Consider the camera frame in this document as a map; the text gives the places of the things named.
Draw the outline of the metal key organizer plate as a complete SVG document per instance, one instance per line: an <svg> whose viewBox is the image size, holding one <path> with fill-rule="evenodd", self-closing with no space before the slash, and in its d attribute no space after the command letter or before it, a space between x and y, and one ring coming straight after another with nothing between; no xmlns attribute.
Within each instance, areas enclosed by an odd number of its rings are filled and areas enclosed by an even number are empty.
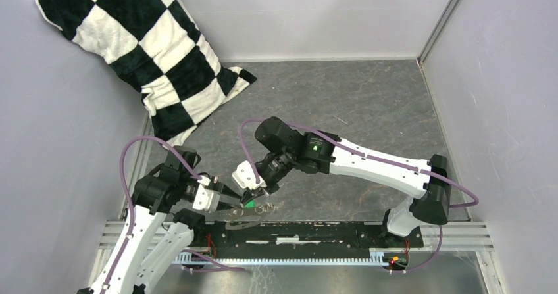
<svg viewBox="0 0 558 294"><path fill-rule="evenodd" d="M226 230L243 230L260 225L263 220L277 209L272 203L265 203L251 208L233 208L228 210L224 217ZM257 216L254 222L241 222L241 219Z"/></svg>

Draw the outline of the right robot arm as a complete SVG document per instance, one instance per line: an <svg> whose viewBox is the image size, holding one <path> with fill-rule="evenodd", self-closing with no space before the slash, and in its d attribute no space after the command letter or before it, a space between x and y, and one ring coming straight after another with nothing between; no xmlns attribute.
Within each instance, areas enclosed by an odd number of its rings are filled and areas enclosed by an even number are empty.
<svg viewBox="0 0 558 294"><path fill-rule="evenodd" d="M389 247L398 246L417 226L449 222L451 186L445 156L398 157L312 128L301 133L301 126L275 116L258 122L255 139L268 153L259 162L247 157L233 172L236 185L244 190L241 203L277 192L278 182L298 170L351 176L404 193L404 201L386 212L380 228L380 239Z"/></svg>

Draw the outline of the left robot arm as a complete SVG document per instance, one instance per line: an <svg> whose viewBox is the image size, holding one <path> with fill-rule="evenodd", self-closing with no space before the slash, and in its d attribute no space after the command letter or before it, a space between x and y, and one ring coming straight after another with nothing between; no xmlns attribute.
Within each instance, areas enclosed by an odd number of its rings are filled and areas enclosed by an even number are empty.
<svg viewBox="0 0 558 294"><path fill-rule="evenodd" d="M193 175L200 160L193 149L175 146L163 163L136 182L111 256L80 293L152 293L185 248L206 240L204 212L240 205L241 196L216 176Z"/></svg>

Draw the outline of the key with green tag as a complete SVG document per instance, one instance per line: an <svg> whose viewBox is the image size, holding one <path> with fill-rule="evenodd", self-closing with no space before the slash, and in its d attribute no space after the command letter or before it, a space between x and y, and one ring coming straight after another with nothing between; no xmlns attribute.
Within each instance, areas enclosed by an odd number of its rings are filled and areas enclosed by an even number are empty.
<svg viewBox="0 0 558 294"><path fill-rule="evenodd" d="M246 203L244 205L245 208L255 208L256 207L256 202L255 201L250 201L248 203Z"/></svg>

